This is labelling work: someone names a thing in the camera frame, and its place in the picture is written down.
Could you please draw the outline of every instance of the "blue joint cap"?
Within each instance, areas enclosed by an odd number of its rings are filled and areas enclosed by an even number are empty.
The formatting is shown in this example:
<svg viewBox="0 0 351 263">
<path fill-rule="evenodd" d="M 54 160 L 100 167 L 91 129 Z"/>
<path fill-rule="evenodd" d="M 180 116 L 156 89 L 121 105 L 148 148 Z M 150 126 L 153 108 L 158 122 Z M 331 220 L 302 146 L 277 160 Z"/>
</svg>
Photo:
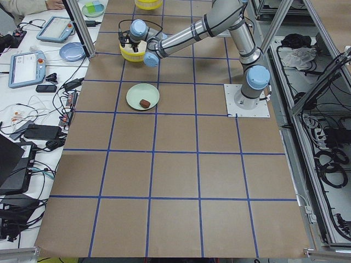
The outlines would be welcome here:
<svg viewBox="0 0 351 263">
<path fill-rule="evenodd" d="M 160 62 L 158 56 L 153 53 L 146 52 L 144 55 L 144 63 L 148 67 L 156 67 Z"/>
<path fill-rule="evenodd" d="M 251 67 L 246 75 L 247 83 L 255 90 L 264 89 L 268 85 L 269 80 L 269 71 L 264 66 L 260 65 Z"/>
<path fill-rule="evenodd" d="M 148 31 L 148 27 L 143 20 L 136 19 L 131 24 L 131 34 L 136 37 L 145 35 Z"/>
</svg>

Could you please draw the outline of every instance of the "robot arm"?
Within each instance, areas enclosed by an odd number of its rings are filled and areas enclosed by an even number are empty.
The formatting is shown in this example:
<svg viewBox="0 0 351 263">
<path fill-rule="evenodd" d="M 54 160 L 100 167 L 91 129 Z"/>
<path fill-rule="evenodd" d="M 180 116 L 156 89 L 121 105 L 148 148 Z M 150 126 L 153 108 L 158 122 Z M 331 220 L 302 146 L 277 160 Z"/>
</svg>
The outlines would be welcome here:
<svg viewBox="0 0 351 263">
<path fill-rule="evenodd" d="M 135 20 L 131 24 L 129 40 L 132 45 L 141 40 L 147 41 L 144 63 L 147 66 L 157 66 L 160 59 L 228 29 L 244 68 L 245 83 L 236 101 L 239 106 L 244 107 L 245 100 L 251 100 L 249 104 L 253 103 L 252 100 L 257 102 L 270 79 L 269 71 L 259 65 L 261 50 L 256 47 L 245 23 L 243 12 L 246 5 L 241 0 L 213 0 L 212 9 L 201 20 L 166 39 L 160 37 L 159 31 L 152 30 L 142 20 Z"/>
</svg>

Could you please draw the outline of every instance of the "brown object on plate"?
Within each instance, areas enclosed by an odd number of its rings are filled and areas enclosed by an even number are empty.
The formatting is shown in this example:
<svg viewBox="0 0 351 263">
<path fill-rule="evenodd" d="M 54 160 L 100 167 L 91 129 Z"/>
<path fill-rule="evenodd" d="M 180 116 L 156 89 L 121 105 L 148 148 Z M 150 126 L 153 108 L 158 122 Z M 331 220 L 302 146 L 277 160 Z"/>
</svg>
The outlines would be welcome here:
<svg viewBox="0 0 351 263">
<path fill-rule="evenodd" d="M 149 108 L 150 107 L 150 104 L 147 100 L 144 100 L 142 99 L 140 102 L 139 102 L 140 106 L 143 107 L 143 108 Z"/>
</svg>

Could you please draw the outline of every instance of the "tablet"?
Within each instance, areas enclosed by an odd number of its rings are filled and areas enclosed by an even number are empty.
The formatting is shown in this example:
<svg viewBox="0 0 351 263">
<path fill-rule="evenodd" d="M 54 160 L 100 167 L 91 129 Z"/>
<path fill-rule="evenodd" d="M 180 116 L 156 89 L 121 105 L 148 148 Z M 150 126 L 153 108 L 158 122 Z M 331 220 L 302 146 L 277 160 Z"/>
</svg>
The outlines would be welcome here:
<svg viewBox="0 0 351 263">
<path fill-rule="evenodd" d="M 52 16 L 37 35 L 37 39 L 49 42 L 64 42 L 73 31 L 70 18 Z"/>
<path fill-rule="evenodd" d="M 11 56 L 9 87 L 42 83 L 46 72 L 46 57 L 42 51 L 22 53 Z"/>
</svg>

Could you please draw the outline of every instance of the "black monitor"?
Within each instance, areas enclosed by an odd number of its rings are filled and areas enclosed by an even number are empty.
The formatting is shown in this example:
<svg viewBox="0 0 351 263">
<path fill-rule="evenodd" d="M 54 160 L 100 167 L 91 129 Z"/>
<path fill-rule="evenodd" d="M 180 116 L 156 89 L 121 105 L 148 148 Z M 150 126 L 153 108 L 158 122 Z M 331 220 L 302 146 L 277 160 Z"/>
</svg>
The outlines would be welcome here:
<svg viewBox="0 0 351 263">
<path fill-rule="evenodd" d="M 21 146 L 0 134 L 0 185 L 11 175 L 23 153 Z"/>
</svg>

